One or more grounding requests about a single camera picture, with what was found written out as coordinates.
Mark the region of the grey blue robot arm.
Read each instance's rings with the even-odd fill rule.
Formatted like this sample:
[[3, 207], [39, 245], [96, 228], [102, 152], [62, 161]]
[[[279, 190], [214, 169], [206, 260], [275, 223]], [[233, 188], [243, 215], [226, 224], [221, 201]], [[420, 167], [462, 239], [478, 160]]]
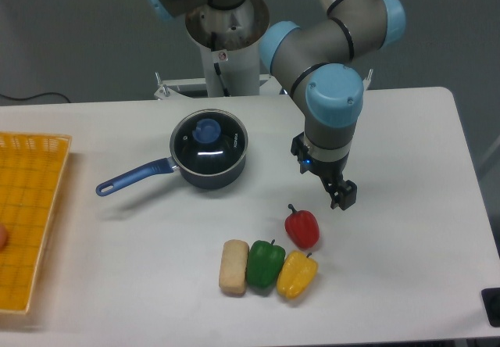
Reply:
[[402, 37], [399, 0], [320, 0], [326, 17], [306, 30], [291, 21], [271, 23], [263, 0], [149, 1], [164, 20], [185, 18], [209, 96], [255, 95], [266, 68], [305, 117], [291, 144], [300, 170], [320, 178], [332, 208], [355, 203], [356, 184], [343, 169], [366, 83], [349, 63]]

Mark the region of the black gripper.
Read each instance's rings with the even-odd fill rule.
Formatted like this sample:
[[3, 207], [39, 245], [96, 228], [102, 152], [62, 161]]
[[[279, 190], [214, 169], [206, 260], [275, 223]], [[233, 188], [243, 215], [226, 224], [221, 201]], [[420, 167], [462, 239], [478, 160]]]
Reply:
[[357, 185], [343, 177], [349, 155], [348, 142], [338, 148], [321, 148], [302, 132], [292, 139], [291, 154], [297, 158], [302, 174], [309, 171], [320, 178], [331, 198], [331, 209], [346, 210], [355, 204]]

